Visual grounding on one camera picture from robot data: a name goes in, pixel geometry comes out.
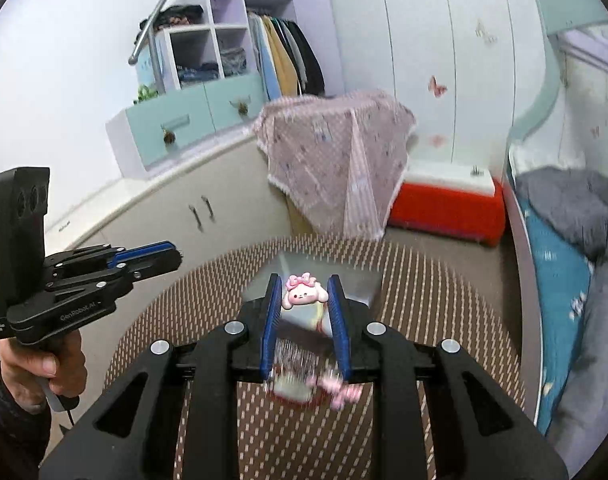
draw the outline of gray comforter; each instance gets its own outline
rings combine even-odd
[[[589,170],[542,168],[519,176],[516,188],[596,265],[580,354],[546,435],[573,476],[608,434],[608,178]]]

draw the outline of silver screw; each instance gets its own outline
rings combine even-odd
[[[226,323],[224,330],[226,330],[226,333],[229,333],[230,335],[241,334],[244,332],[244,323],[241,321],[229,321]]]
[[[366,330],[372,335],[382,335],[386,331],[386,325],[378,322],[369,323]]]
[[[150,351],[155,355],[161,355],[168,352],[169,348],[171,348],[171,346],[168,344],[168,341],[158,339],[150,346]]]
[[[444,352],[448,352],[449,354],[456,354],[462,348],[454,339],[444,339],[441,342],[441,347],[444,349]]]

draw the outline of mint green cabinet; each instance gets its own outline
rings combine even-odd
[[[144,167],[215,132],[201,84],[134,105],[126,115]],[[164,130],[174,142],[164,142]]]
[[[264,105],[259,73],[227,77],[204,85],[216,130],[224,130],[257,117]],[[239,107],[247,108],[240,113]]]

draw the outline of pink fabric cover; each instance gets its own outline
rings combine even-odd
[[[399,192],[412,112],[385,92],[284,97],[251,129],[280,188],[320,234],[378,240]]]

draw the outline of red box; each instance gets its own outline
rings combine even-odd
[[[402,184],[388,224],[496,246],[506,228],[501,184],[494,196],[421,184]]]

